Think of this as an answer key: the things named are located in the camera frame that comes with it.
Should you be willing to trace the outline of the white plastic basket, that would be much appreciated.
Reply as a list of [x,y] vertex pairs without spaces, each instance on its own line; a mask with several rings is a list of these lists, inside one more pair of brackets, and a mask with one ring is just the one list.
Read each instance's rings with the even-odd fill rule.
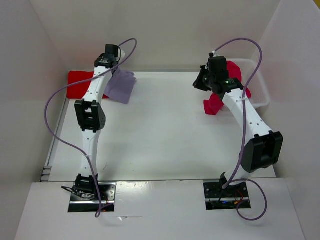
[[[256,69],[257,63],[251,59],[243,58],[231,58],[229,60],[240,68],[242,83],[245,85]],[[248,89],[251,92],[250,102],[255,109],[266,107],[270,103],[270,94],[260,70],[253,76]]]

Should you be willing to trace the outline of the magenta t shirt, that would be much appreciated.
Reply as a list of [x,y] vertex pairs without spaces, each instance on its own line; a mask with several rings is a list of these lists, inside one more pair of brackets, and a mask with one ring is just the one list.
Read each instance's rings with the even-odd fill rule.
[[[231,78],[237,78],[242,82],[242,72],[236,63],[228,60],[226,68]],[[224,103],[220,100],[218,95],[212,93],[209,99],[203,101],[203,106],[206,115],[216,115],[224,107]]]

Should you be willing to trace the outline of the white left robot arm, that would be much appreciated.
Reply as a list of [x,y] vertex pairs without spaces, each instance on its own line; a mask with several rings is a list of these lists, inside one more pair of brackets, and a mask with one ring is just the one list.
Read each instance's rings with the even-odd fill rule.
[[76,100],[74,107],[77,122],[82,133],[82,150],[79,174],[75,180],[75,191],[85,197],[98,197],[95,181],[98,178],[97,152],[98,140],[106,124],[106,115],[101,101],[107,83],[113,76],[112,69],[120,62],[122,51],[118,45],[106,44],[105,52],[94,62],[93,80],[81,100]]

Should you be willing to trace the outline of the lilac t shirt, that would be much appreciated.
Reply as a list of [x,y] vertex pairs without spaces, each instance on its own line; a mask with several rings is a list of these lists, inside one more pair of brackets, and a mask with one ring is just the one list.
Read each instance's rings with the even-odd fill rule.
[[118,68],[108,81],[104,95],[113,101],[127,105],[136,82],[136,76],[132,71]]

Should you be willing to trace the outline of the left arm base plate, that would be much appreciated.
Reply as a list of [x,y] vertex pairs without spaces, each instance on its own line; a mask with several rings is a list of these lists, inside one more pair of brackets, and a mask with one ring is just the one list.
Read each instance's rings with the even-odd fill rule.
[[[101,212],[114,212],[116,199],[116,182],[99,182],[102,210]],[[93,193],[75,190],[73,187],[62,187],[70,192],[69,213],[89,213],[99,209],[99,198]]]

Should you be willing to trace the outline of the red t shirt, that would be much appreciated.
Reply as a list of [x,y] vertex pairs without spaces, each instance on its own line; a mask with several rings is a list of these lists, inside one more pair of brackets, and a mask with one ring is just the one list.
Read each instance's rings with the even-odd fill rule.
[[[93,76],[93,71],[70,71],[68,73],[68,85],[91,79]],[[69,86],[66,90],[66,97],[69,100],[85,99],[85,94],[89,90],[90,84],[91,81],[86,81],[84,83]]]

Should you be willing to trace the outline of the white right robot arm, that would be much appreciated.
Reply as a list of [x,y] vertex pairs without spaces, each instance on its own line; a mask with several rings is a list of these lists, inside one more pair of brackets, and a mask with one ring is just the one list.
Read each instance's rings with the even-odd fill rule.
[[238,78],[230,77],[225,57],[210,53],[207,64],[200,66],[193,87],[216,94],[243,131],[238,162],[234,169],[221,175],[223,189],[244,182],[255,171],[278,162],[283,135],[262,120],[247,96],[246,86]]

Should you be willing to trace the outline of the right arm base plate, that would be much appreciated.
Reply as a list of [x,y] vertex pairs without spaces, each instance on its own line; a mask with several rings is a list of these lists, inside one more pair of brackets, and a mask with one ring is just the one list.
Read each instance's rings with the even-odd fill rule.
[[251,208],[245,182],[222,189],[222,185],[218,180],[207,180],[203,182],[203,190],[207,211],[233,210],[237,208],[238,204],[240,204],[239,209]]

